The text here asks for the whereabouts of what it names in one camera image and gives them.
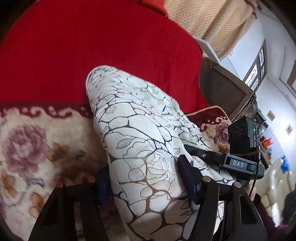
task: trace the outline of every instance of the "camera lens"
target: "camera lens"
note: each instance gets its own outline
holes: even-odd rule
[[[242,134],[243,134],[243,133],[244,133],[244,131],[245,131],[245,126],[244,126],[244,125],[242,125],[242,126],[241,126],[241,128],[239,129],[239,131],[240,131],[240,133],[242,133]]]
[[[239,129],[237,127],[234,128],[234,136],[238,137],[239,135]]]

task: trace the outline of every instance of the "white patterned fabric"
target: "white patterned fabric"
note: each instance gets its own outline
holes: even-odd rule
[[[155,85],[110,66],[93,69],[86,90],[94,126],[108,155],[115,204],[131,241],[187,240],[198,206],[188,202],[176,161],[185,154],[203,175],[231,185],[218,167],[184,144],[210,150],[178,103]],[[216,227],[223,216],[219,204]]]

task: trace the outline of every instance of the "window pane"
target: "window pane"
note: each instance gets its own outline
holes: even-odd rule
[[[251,89],[254,90],[256,89],[257,85],[258,85],[259,81],[258,78],[255,80],[255,82],[252,84]]]
[[[250,87],[250,85],[253,82],[253,80],[255,79],[256,75],[257,75],[257,65],[255,64],[250,75],[246,79],[245,84]]]
[[[259,53],[259,59],[260,59],[260,66],[262,66],[262,64],[264,62],[263,48],[261,49],[261,51]]]
[[[261,78],[263,77],[264,73],[265,73],[265,66],[263,66],[263,68],[261,69]]]

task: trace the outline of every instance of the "cream sofa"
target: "cream sofa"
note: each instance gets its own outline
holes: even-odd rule
[[[283,159],[277,159],[266,171],[264,177],[256,181],[257,193],[267,213],[275,223],[281,221],[287,194],[295,189],[291,171],[285,173],[281,170]]]

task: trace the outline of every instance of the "red blanket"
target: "red blanket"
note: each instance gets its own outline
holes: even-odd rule
[[[0,45],[0,105],[87,104],[87,74],[110,65],[152,82],[185,113],[194,112],[208,106],[198,86],[201,58],[181,27],[133,2],[39,1]]]

